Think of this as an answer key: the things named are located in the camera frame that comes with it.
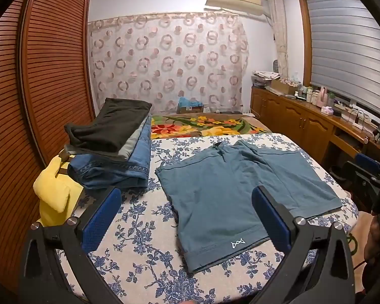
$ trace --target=window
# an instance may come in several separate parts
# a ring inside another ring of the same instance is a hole
[[[360,0],[305,1],[311,25],[310,83],[380,114],[379,25]]]

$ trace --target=yellow towel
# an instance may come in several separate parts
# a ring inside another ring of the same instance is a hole
[[[54,157],[48,167],[41,171],[33,185],[35,194],[58,213],[65,210],[70,192],[68,186],[56,179],[60,166],[61,158]]]
[[[61,164],[61,158],[54,157],[33,185],[35,194],[41,199],[38,221],[44,227],[62,225],[72,215],[83,190],[68,175],[58,174]]]

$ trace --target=patterned curtain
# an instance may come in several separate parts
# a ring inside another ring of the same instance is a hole
[[[176,112],[181,96],[219,110],[241,110],[248,41],[230,13],[172,13],[89,23],[90,76],[106,97],[145,100]]]

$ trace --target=wooden wardrobe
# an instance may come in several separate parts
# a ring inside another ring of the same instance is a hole
[[[17,293],[32,185],[68,137],[94,119],[87,67],[89,0],[14,0],[0,19],[0,283]]]

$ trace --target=shorts logo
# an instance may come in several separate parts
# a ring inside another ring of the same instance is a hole
[[[240,244],[240,243],[245,243],[245,241],[242,240],[242,238],[241,238],[239,241],[236,241],[236,243],[231,242],[232,248],[235,249],[235,247],[237,246],[237,244]]]

